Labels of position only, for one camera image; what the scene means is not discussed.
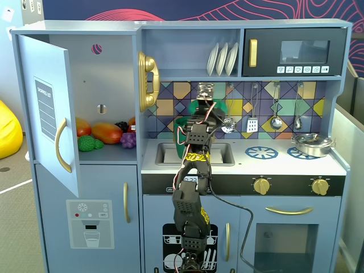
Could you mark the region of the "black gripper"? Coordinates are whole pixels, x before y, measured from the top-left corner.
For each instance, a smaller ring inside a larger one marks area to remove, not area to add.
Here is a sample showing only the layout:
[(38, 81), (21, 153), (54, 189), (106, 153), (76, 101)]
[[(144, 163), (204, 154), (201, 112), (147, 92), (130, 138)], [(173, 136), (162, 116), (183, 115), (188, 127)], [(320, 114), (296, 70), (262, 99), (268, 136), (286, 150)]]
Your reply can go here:
[(192, 131), (194, 124), (206, 124), (208, 126), (207, 132), (211, 132), (213, 129), (224, 125), (226, 104), (221, 100), (194, 100), (189, 110), (191, 116), (187, 119), (187, 132)]

